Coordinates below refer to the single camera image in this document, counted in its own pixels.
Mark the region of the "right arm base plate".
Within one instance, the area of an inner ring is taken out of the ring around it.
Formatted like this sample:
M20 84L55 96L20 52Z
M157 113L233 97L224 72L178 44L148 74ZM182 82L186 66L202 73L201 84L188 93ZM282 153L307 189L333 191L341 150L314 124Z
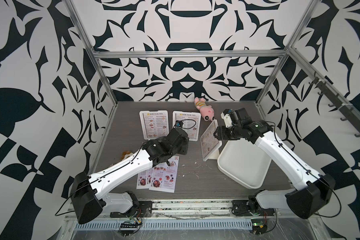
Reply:
M237 217L264 217L273 216L274 209L263 209L255 199L233 200L231 213Z

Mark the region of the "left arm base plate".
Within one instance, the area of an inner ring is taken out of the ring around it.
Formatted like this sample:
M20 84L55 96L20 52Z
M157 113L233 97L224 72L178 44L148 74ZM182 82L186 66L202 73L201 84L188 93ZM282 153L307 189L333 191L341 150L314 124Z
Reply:
M153 202L152 201L141 201L138 206L133 207L126 213L111 212L110 218L144 218L152 215Z

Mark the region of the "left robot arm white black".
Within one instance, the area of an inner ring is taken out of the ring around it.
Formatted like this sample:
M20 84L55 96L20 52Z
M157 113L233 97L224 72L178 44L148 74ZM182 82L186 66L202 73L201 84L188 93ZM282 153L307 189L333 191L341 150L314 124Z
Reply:
M186 155L189 137L181 128L173 128L167 136L144 142L140 149L121 162L91 175L81 172L76 175L70 198L80 225L96 219L104 208L126 217L136 214L140 203L131 191L110 197L109 193L133 176L177 154Z

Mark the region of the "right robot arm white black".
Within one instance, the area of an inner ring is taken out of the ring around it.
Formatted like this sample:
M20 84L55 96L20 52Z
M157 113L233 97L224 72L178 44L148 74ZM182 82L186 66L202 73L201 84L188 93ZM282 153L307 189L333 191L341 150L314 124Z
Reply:
M336 184L334 178L320 174L284 144L276 134L275 123L255 122L245 108L226 109L221 118L225 124L217 127L216 139L226 140L228 144L242 139L252 143L277 164L293 185L290 190L263 190L250 196L250 213L256 214L259 209L286 209L301 219L308 219L330 202Z

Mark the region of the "pink special menu sheet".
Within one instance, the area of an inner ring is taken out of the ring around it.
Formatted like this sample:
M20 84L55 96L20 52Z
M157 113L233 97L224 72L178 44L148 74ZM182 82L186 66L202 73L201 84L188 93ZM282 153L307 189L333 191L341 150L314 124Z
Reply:
M146 185L145 189L149 189L152 185L152 177L154 173L154 168L150 168L149 170L146 170Z

